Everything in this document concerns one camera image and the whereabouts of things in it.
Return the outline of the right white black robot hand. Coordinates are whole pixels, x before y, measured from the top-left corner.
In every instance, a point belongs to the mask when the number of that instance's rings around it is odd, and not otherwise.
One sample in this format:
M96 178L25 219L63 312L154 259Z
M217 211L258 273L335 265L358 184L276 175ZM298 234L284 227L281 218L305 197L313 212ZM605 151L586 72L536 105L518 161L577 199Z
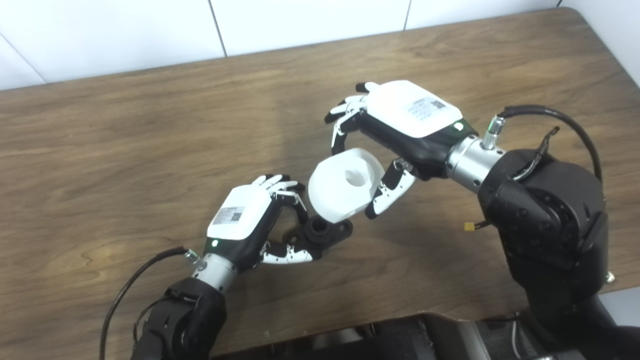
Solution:
M416 180L448 178L450 154L477 131L457 107L409 80L361 82L355 89L324 121L333 126L332 155L345 151L346 137L354 132L397 155L365 208L366 217L375 219Z

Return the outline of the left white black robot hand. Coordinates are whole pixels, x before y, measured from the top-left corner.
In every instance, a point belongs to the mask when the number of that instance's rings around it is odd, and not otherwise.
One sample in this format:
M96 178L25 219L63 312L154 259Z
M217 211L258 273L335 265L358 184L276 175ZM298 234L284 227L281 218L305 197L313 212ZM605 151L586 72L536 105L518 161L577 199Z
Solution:
M292 244L275 244L268 237L281 212L291 208L299 225L309 220L301 194L304 183L286 174L263 174L231 189L206 229L203 254L231 263L239 274L266 262L274 265L303 264L316 257Z

